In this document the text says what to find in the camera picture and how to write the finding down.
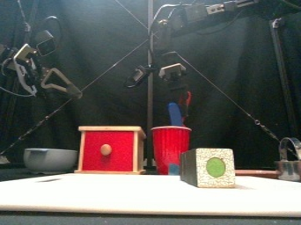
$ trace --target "green circle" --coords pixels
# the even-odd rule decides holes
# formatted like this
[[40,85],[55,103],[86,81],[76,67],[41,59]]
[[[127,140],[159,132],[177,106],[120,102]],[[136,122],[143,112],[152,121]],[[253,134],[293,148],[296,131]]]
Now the green circle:
[[211,177],[219,178],[226,172],[226,165],[222,159],[213,157],[207,160],[206,170]]

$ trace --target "white table surface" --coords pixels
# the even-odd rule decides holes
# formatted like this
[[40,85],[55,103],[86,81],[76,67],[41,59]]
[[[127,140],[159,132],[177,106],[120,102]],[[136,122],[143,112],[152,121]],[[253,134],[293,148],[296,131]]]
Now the white table surface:
[[301,183],[237,177],[198,188],[179,176],[63,174],[0,183],[0,211],[301,217]]

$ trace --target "pot handle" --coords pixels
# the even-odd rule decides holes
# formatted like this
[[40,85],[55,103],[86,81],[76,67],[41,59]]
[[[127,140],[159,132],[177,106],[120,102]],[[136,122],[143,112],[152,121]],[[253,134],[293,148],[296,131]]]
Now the pot handle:
[[294,137],[290,137],[290,138],[285,137],[278,144],[280,160],[286,161],[286,151],[290,150],[286,147],[288,142],[292,142],[294,149],[296,149],[296,153],[293,152],[293,154],[296,155],[297,160],[301,160],[301,142]]

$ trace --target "black curtain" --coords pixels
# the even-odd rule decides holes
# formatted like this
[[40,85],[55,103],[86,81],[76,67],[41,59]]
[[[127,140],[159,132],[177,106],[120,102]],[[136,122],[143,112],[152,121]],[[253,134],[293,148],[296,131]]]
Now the black curtain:
[[[33,0],[21,3],[28,19]],[[163,4],[175,3],[154,1],[154,10]],[[1,15],[7,19],[1,19],[5,29],[1,30],[0,43],[21,47],[23,21],[17,16],[17,5],[8,0],[1,4],[0,11],[5,12]],[[79,126],[140,126],[147,131],[147,81],[134,89],[123,87],[136,66],[148,63],[147,15],[147,0],[40,0],[29,45],[35,47],[35,34],[43,29],[49,30],[59,41],[59,48],[41,57],[41,64],[47,68],[56,67],[67,75],[83,90],[83,98],[70,101],[60,108],[68,98],[56,93],[47,99],[16,98],[0,93],[1,126],[8,123],[8,114],[12,118],[9,126],[1,127],[1,149],[44,116],[60,109],[9,149],[7,154],[12,161],[23,162],[24,148],[79,149]],[[61,30],[56,21],[40,27],[48,16],[59,18]],[[288,17],[292,22],[281,38],[286,42],[284,48],[298,116],[301,56],[300,26],[296,24],[300,24],[300,13]],[[262,14],[250,13],[230,26],[229,22],[221,22],[174,37],[171,44],[173,50],[185,59],[178,57],[175,60],[187,69],[190,148],[233,149],[238,169],[274,168],[278,142],[253,120],[258,120],[278,138],[292,135],[269,19]],[[1,75],[0,84],[9,89],[11,79]],[[152,94],[152,125],[166,126],[170,124],[167,104],[171,95],[169,85],[158,76],[154,76]],[[15,99],[13,108],[7,105],[9,98]]]

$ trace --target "wooden knob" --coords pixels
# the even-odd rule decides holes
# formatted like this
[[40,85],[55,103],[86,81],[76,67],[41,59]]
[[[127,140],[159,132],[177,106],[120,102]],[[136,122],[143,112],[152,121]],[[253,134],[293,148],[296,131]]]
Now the wooden knob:
[[103,156],[110,155],[110,153],[111,153],[111,146],[108,144],[103,144],[100,146],[100,152],[102,152]]

